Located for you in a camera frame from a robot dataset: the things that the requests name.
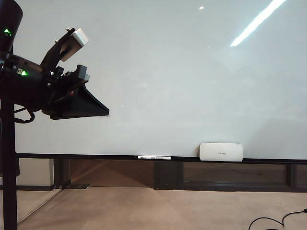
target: green led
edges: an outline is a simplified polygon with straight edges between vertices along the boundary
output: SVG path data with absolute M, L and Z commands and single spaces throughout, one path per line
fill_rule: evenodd
M 7 34 L 11 34 L 11 31 L 9 31 L 9 29 L 5 29 L 4 32 L 7 33 Z
M 22 71 L 21 76 L 27 76 L 27 75 L 28 75 L 28 73 L 25 70 Z

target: whiteboard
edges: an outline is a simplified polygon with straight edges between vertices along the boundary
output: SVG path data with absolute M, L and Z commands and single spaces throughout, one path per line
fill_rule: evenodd
M 67 27 L 109 117 L 16 124 L 18 153 L 197 156 L 240 143 L 244 158 L 307 159 L 307 1 L 288 0 L 237 46 L 271 0 L 18 0 L 14 52 L 40 63 Z

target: black cable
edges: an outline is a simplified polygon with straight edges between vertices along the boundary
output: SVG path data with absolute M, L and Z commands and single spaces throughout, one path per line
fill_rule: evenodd
M 21 112 L 21 111 L 23 111 L 23 110 L 26 110 L 26 109 L 27 109 L 26 107 L 24 107 L 24 108 L 22 108 L 22 109 L 17 109 L 17 110 L 14 111 L 14 113 L 16 114 L 16 113 L 19 113 L 19 112 Z
M 29 109 L 26 109 L 26 110 L 27 110 L 28 113 L 30 114 L 31 118 L 30 118 L 29 120 L 22 120 L 22 119 L 19 119 L 19 118 L 15 118 L 14 121 L 15 121 L 16 123 L 19 123 L 19 124 L 28 124 L 28 123 L 34 121 L 34 119 L 35 119 L 34 113 L 33 113 L 32 111 L 30 111 Z
M 279 222 L 278 220 L 275 220 L 275 219 L 272 219 L 272 218 L 269 218 L 269 217 L 259 217 L 259 218 L 255 219 L 255 220 L 253 220 L 253 222 L 251 222 L 251 224 L 249 225 L 248 230 L 250 230 L 250 228 L 253 225 L 253 223 L 255 223 L 259 219 L 270 219 L 270 220 L 273 220 L 273 221 L 279 223 L 280 225 L 284 226 L 283 223 Z
M 301 212 L 290 212 L 290 213 L 288 213 L 287 215 L 285 215 L 285 216 L 283 217 L 283 220 L 282 220 L 283 226 L 284 226 L 284 219 L 285 219 L 287 216 L 292 215 L 292 214 L 299 214 L 299 213 L 303 213 L 303 212 L 304 212 L 304 211 L 301 211 Z
M 285 215 L 285 216 L 283 217 L 283 220 L 282 220 L 281 222 L 279 222 L 278 220 L 269 218 L 269 217 L 259 217 L 259 218 L 255 219 L 255 220 L 253 220 L 253 222 L 251 222 L 251 224 L 249 225 L 248 230 L 250 230 L 252 224 L 255 223 L 255 222 L 256 222 L 257 220 L 259 220 L 259 219 L 269 219 L 269 220 L 273 220 L 273 221 L 279 223 L 280 225 L 282 225 L 282 226 L 284 227 L 284 219 L 285 219 L 287 216 L 292 215 L 292 214 L 299 214 L 299 213 L 303 213 L 303 212 L 307 213 L 307 208 L 305 208 L 303 211 L 300 211 L 300 212 L 290 212 L 290 213 L 288 213 L 287 215 Z

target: white wall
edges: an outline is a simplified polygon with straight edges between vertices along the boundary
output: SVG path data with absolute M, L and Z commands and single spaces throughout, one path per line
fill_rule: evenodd
M 54 184 L 53 160 L 20 159 L 20 175 L 18 185 L 51 186 Z

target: floor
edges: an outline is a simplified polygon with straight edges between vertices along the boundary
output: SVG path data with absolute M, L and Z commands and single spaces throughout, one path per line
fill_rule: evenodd
M 18 230 L 247 230 L 260 216 L 281 220 L 307 208 L 303 193 L 243 193 L 89 187 L 64 190 L 21 222 Z M 307 214 L 289 216 L 287 230 L 305 230 Z M 283 229 L 261 220 L 252 230 Z
M 17 192 L 17 204 L 18 204 L 18 221 L 22 221 L 29 214 L 39 208 L 43 203 L 54 197 L 61 190 L 54 189 L 49 192 L 37 192 L 37 191 L 18 191 Z M 2 191 L 0 191 L 0 230 L 3 229 L 2 219 Z

